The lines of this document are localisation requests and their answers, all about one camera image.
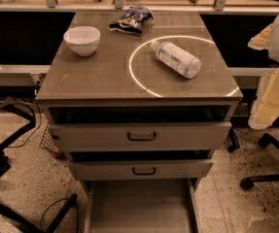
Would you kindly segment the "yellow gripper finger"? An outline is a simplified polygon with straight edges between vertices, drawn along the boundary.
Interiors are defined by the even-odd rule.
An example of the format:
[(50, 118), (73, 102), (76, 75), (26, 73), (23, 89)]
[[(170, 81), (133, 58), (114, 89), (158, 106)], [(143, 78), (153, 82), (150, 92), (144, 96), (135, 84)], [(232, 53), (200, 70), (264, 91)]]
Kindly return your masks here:
[(248, 124), (253, 129), (262, 130), (271, 126), (278, 117), (279, 67), (261, 77)]
[(248, 47), (253, 50), (267, 50), (272, 25), (269, 24), (259, 34), (252, 37), (248, 42)]

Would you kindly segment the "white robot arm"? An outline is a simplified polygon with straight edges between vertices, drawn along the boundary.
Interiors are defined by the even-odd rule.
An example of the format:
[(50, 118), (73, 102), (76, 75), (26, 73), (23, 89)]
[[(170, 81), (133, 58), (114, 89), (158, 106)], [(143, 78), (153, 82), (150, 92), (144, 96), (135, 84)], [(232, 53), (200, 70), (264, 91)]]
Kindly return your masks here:
[[(269, 58), (279, 63), (279, 15), (249, 41), (248, 47), (254, 50), (268, 50)], [(248, 124), (253, 129), (261, 130), (271, 126), (278, 117), (279, 67), (262, 76)]]

